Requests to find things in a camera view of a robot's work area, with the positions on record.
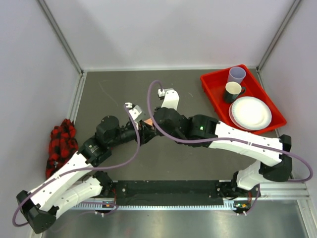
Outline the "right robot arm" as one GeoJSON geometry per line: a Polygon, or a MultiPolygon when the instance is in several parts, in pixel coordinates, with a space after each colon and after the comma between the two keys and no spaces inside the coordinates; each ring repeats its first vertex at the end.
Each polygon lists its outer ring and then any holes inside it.
{"type": "Polygon", "coordinates": [[[178,144],[234,152],[255,159],[234,173],[231,190],[243,196],[263,182],[286,182],[292,172],[290,136],[268,138],[241,131],[205,115],[185,117],[173,108],[161,107],[150,114],[156,132],[178,144]]]}

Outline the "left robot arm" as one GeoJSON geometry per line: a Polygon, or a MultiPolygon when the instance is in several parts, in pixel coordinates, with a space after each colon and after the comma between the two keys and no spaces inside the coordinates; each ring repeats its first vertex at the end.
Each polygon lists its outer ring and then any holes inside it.
{"type": "Polygon", "coordinates": [[[111,156],[113,147],[135,140],[139,148],[155,135],[151,119],[138,120],[132,116],[125,126],[120,126],[115,116],[104,117],[95,135],[76,149],[43,184],[17,194],[18,211],[34,233],[48,230],[75,205],[94,196],[111,194],[112,180],[106,168],[97,168],[111,156]]]}

